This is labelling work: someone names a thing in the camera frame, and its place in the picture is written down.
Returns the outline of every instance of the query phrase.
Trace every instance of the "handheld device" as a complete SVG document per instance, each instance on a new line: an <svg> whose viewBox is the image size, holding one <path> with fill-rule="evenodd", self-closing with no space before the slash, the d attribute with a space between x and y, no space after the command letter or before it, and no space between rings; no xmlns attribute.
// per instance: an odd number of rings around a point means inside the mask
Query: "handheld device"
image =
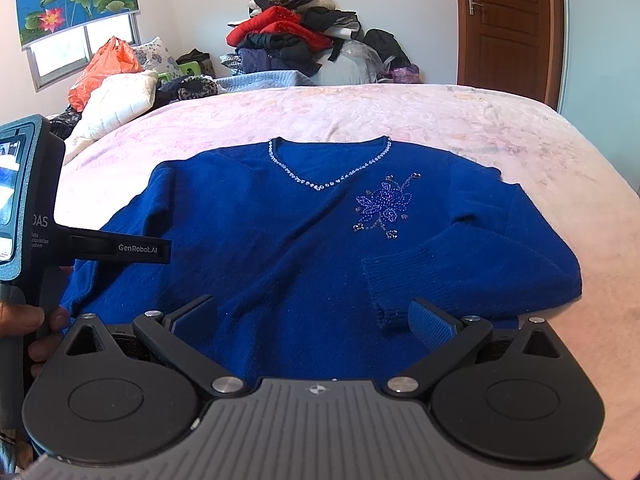
<svg viewBox="0 0 640 480"><path fill-rule="evenodd" d="M42 455L20 478L607 478L589 460L602 400L542 318L494 330L415 300L410 326L431 351L383 384L249 384L174 333L213 307L113 326L83 314L25 399Z"/></svg>
<svg viewBox="0 0 640 480"><path fill-rule="evenodd" d="M56 224L54 206L65 143L31 116L0 126L0 300L58 307L66 287L60 266L75 259L167 264L171 242ZM28 343L47 335L0 338L0 428L22 427L24 392L33 382Z"/></svg>

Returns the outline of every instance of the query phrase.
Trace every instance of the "orange plastic bag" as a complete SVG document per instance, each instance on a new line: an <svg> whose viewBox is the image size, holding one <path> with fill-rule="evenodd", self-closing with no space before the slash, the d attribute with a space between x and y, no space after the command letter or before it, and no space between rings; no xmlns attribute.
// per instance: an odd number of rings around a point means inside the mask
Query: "orange plastic bag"
<svg viewBox="0 0 640 480"><path fill-rule="evenodd" d="M136 59L129 43L114 36L100 47L89 66L69 90L69 104L76 111L82 112L91 97L91 92L100 87L105 78L114 74L142 71L142 65Z"/></svg>

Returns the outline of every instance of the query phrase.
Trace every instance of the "hand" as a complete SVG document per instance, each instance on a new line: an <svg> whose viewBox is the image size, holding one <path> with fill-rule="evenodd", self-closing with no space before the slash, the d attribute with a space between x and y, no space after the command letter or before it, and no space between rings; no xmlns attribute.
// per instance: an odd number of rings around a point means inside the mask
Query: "hand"
<svg viewBox="0 0 640 480"><path fill-rule="evenodd" d="M44 311L39 307L0 301L0 337L30 334L44 322ZM69 312L66 308L58 307L50 314L47 322L53 333L29 346L29 357L37 363L31 367L33 377L37 377L43 367L41 363L51 357L62 341L60 332L69 326Z"/></svg>

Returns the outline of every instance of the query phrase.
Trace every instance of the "purple beaded flower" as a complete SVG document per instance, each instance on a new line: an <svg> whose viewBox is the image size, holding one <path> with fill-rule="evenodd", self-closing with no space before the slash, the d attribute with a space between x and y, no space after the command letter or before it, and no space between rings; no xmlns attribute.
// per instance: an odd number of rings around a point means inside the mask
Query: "purple beaded flower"
<svg viewBox="0 0 640 480"><path fill-rule="evenodd" d="M411 202L411 194L404 192L409 187L412 179L420 178L419 173L413 173L402 184L394 181L393 175L389 175L385 182L381 184L380 189L373 193L367 191L365 196L357 196L356 200L360 206L356 209L360 213L360 221L353 227L355 232L380 227L387 232L387 238L395 239L398 237L397 231L387 231L386 222L394 223L401 216L407 219L407 215L400 215L406 211L409 202ZM373 224L366 226L368 222L374 221Z"/></svg>

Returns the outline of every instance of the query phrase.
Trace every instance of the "window frame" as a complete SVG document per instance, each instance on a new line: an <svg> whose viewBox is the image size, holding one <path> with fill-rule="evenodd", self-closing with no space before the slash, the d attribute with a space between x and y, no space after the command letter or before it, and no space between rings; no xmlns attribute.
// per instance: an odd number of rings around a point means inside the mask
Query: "window frame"
<svg viewBox="0 0 640 480"><path fill-rule="evenodd" d="M35 88L35 91L40 92L41 90L44 90L49 86L55 85L55 83L58 83L59 81L62 81L63 79L66 79L67 77L72 76L73 74L79 73L82 70L84 70L89 65L89 63L91 62L91 59L95 54L95 52L91 51L91 43L89 42L89 32L87 31L86 26L98 21L109 20L111 18L114 18L115 16L121 16L121 14L115 14L107 18L102 18L101 20L93 20L92 22L87 22L84 25L79 25L79 27L82 27L82 29L84 30L84 46L85 46L84 50L86 52L87 58L79 59L77 61L74 61L73 63L69 63L65 66L61 66L60 68L57 68L53 72L45 74L44 76L40 75L40 70L38 69L38 61L36 60L35 54L31 50L31 45L25 47L24 50L27 53L27 59L29 60L29 68L31 70L31 79L33 81L33 86ZM131 33L133 35L133 40L134 40L133 43L131 43L131 46L137 46L140 44L140 30L138 29L138 20L137 20L138 12L129 12L128 16L129 16L129 24L131 26ZM47 38L43 38L41 40L38 40L38 42L45 41L46 39Z"/></svg>

